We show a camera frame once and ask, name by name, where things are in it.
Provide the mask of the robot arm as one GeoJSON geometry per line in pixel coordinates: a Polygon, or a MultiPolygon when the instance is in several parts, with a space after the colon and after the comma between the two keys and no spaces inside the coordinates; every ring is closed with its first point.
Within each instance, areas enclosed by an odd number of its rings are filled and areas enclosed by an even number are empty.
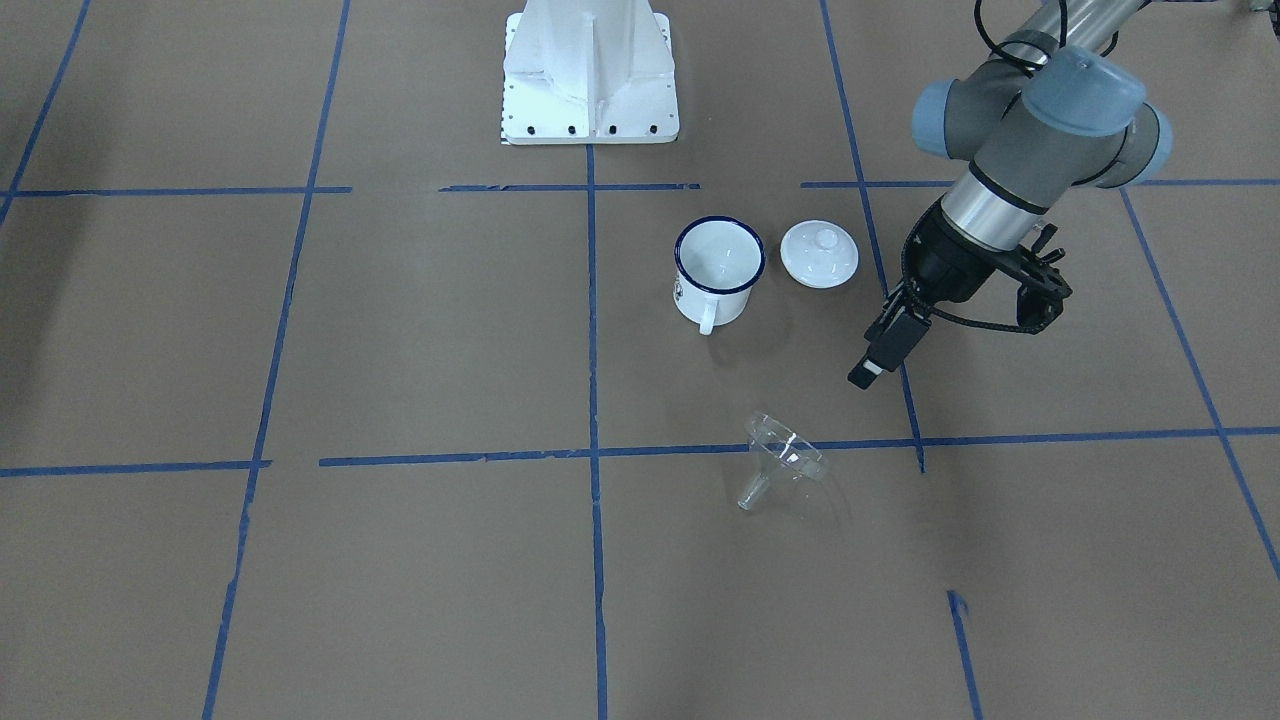
{"type": "Polygon", "coordinates": [[[1047,1],[995,41],[966,78],[927,86],[915,145],[964,173],[908,232],[901,277],[849,373],[868,388],[900,369],[937,319],[1010,334],[1056,322],[1071,287],[1050,249],[1050,209],[1075,187],[1140,183],[1172,151],[1172,126],[1146,86],[1110,59],[1140,1],[1047,1]]]}

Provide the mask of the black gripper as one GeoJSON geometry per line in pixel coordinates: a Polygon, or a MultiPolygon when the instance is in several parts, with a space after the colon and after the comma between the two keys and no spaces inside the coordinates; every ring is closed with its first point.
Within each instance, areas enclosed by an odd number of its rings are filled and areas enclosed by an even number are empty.
{"type": "Polygon", "coordinates": [[[931,318],[1001,333],[1020,334],[1018,325],[980,322],[937,309],[940,302],[964,304],[997,270],[1018,264],[1016,250],[992,250],[954,227],[937,199],[908,233],[900,258],[902,277],[882,313],[864,333],[865,355],[847,374],[859,389],[896,372],[925,337],[931,318]]]}

